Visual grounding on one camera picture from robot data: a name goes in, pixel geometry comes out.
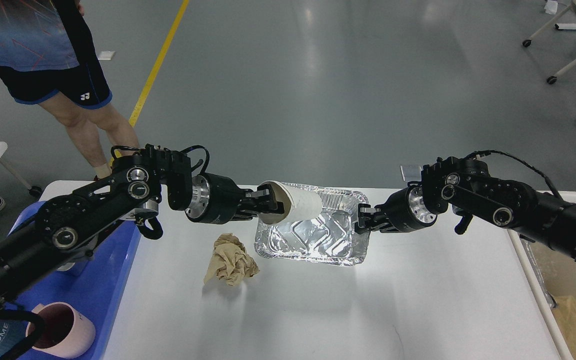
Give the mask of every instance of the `blue tray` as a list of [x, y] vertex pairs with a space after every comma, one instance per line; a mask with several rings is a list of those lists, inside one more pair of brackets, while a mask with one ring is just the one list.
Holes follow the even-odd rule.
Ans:
[[[45, 202], [35, 202], [21, 212], [13, 229], [35, 214]], [[16, 303], [32, 310], [39, 303], [47, 305], [57, 301], [69, 303], [94, 324], [96, 335], [90, 349], [78, 360], [98, 360], [104, 354], [110, 332], [119, 309], [128, 273], [133, 265], [141, 234], [135, 223], [122, 223], [94, 252], [94, 260], [79, 276], [67, 273], [51, 273], [23, 292]], [[19, 359], [61, 359], [45, 352], [30, 349]]]

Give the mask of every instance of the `yellow floor line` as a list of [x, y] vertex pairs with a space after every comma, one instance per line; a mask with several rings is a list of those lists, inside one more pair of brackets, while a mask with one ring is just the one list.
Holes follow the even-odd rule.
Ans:
[[130, 119], [128, 121], [130, 121], [130, 125], [133, 127], [137, 123], [139, 115], [142, 113], [144, 103], [146, 102], [148, 94], [150, 94], [151, 89], [153, 88], [153, 83], [157, 78], [157, 74], [160, 72], [160, 68], [162, 67], [164, 58], [166, 58], [166, 54], [168, 53], [170, 43], [172, 43], [172, 39], [175, 37], [175, 33], [177, 32], [179, 23], [181, 22], [181, 18], [183, 18], [184, 13], [186, 12], [186, 8], [188, 7], [189, 2], [190, 0], [183, 0], [181, 7], [179, 7], [179, 11], [176, 13], [176, 18], [174, 18], [174, 22], [172, 23], [172, 26], [170, 27], [170, 30], [166, 36], [166, 41], [164, 41], [164, 44], [161, 46], [161, 50], [159, 51], [157, 60], [155, 61], [155, 64], [153, 65], [152, 70], [150, 71], [150, 75], [146, 80], [146, 85], [143, 86], [143, 89], [141, 90], [141, 95], [139, 95], [139, 100], [137, 100], [137, 103], [135, 104], [134, 109], [132, 110], [132, 114], [130, 115]]

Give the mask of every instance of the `brown paper towel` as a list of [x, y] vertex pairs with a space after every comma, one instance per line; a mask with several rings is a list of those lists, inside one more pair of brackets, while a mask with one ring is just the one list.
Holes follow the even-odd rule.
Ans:
[[573, 296], [555, 296], [557, 307], [552, 309], [555, 321], [566, 340], [573, 359], [576, 360], [576, 298]]
[[203, 278], [206, 284], [213, 276], [226, 280], [231, 287], [239, 285], [244, 278], [252, 278], [259, 273], [255, 260], [248, 255], [244, 244], [237, 236], [221, 234], [213, 244], [212, 258]]

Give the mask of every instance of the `small white card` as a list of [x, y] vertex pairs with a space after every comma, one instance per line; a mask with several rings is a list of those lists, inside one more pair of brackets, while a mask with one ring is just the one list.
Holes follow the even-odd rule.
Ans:
[[115, 55], [115, 51], [104, 50], [102, 52], [99, 52], [99, 55], [97, 55], [96, 58], [98, 60], [112, 60], [114, 55]]

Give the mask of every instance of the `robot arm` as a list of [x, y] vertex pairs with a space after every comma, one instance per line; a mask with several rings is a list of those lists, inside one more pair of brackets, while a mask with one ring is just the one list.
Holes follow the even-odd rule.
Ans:
[[[275, 200], [270, 186], [241, 189], [228, 177], [206, 173], [208, 151], [203, 168], [193, 177], [199, 166], [191, 166], [188, 153], [199, 148], [176, 151], [146, 145], [134, 155], [115, 159], [109, 177], [46, 201], [0, 242], [0, 319], [7, 314], [5, 303], [37, 281], [67, 262], [91, 258], [121, 219], [135, 221], [144, 237], [162, 237], [156, 218], [162, 185], [167, 185], [170, 208], [185, 210], [195, 223], [225, 224], [283, 212], [283, 203]], [[17, 356], [34, 343], [28, 340], [25, 350], [13, 349]]]
[[374, 208], [359, 205], [356, 231], [420, 230], [432, 226], [452, 205], [462, 216], [457, 234], [466, 232], [475, 216], [576, 261], [576, 203], [539, 193], [523, 182], [491, 177], [487, 164], [478, 159], [439, 158], [423, 166], [421, 178]]

